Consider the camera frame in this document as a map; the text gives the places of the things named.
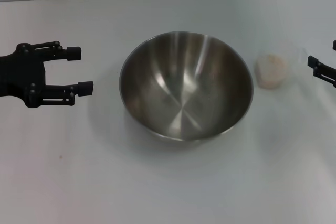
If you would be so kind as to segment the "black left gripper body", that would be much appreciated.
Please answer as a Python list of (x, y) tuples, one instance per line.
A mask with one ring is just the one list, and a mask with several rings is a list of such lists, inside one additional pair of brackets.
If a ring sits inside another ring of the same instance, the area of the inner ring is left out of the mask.
[(12, 54), (1, 56), (1, 97), (19, 98), (28, 108), (41, 106), (46, 52), (47, 46), (22, 43)]

